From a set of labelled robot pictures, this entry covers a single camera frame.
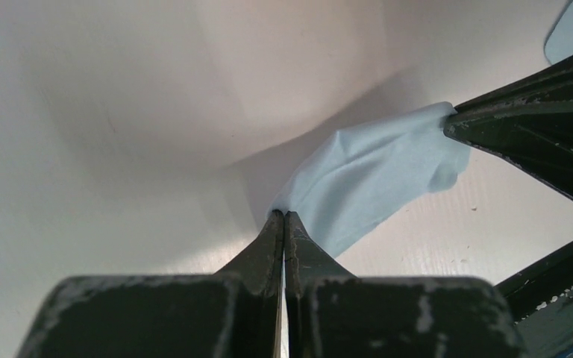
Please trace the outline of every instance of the cloth fold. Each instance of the cloth fold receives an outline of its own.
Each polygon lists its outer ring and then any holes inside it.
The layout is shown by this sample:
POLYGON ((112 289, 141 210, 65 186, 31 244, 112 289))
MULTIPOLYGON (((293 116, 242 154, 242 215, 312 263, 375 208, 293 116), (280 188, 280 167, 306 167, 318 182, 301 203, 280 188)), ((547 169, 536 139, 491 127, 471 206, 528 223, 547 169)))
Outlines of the cloth fold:
POLYGON ((337 131, 297 168, 269 211, 296 211, 311 238, 339 256, 408 202, 456 183, 470 148, 442 133, 451 114, 443 102, 337 131))

